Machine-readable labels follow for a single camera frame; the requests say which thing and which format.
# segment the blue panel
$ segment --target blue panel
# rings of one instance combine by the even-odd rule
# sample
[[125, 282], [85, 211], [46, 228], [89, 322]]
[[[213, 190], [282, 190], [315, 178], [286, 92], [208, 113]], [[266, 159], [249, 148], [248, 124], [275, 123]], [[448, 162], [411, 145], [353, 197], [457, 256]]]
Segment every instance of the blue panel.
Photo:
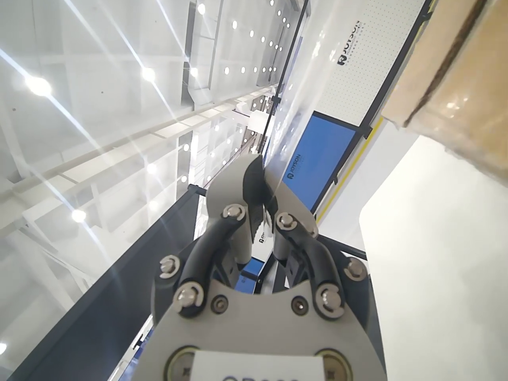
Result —
[[252, 294], [255, 286], [256, 281], [253, 281], [245, 276], [240, 276], [240, 279], [238, 279], [238, 282], [236, 283], [235, 290], [245, 292], [245, 294]]
[[263, 267], [263, 263], [261, 260], [256, 258], [252, 258], [249, 263], [243, 268], [246, 272], [252, 273], [253, 275], [259, 275], [261, 268]]
[[283, 182], [311, 209], [354, 136], [354, 130], [312, 116]]

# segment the ceiling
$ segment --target ceiling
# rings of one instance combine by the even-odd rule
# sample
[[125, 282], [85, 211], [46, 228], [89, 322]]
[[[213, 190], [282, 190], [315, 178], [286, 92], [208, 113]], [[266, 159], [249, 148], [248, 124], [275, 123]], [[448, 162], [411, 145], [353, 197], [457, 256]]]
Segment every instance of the ceiling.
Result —
[[259, 145], [233, 110], [267, 109], [299, 15], [271, 1], [0, 0], [0, 380], [188, 183]]

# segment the white wall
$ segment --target white wall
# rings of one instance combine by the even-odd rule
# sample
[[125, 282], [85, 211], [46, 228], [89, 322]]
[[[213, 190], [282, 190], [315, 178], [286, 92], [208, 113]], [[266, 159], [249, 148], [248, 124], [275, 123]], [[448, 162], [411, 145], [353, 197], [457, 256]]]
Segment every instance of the white wall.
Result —
[[420, 137], [365, 205], [390, 381], [505, 380], [508, 188]]

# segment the perforated panel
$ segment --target perforated panel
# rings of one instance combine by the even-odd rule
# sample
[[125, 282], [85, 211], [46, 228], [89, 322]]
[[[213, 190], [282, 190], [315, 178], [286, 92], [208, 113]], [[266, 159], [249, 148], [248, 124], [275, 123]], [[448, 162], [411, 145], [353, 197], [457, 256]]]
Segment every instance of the perforated panel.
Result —
[[425, 0], [369, 0], [317, 111], [360, 125]]

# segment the ceiling light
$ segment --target ceiling light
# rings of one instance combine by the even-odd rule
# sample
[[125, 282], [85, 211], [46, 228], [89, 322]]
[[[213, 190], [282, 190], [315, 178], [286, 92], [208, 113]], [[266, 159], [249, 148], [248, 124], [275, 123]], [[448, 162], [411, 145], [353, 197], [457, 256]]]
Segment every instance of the ceiling light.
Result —
[[149, 165], [147, 165], [146, 171], [149, 174], [155, 174], [157, 172], [157, 166], [154, 163], [150, 163]]
[[81, 209], [75, 209], [74, 211], [72, 211], [71, 217], [77, 223], [82, 223], [83, 221], [85, 221], [87, 213], [85, 211], [82, 211]]
[[156, 72], [154, 71], [153, 68], [142, 68], [141, 76], [150, 83], [156, 81]]
[[37, 96], [47, 97], [51, 94], [51, 86], [44, 78], [28, 75], [25, 77], [25, 83], [30, 91]]

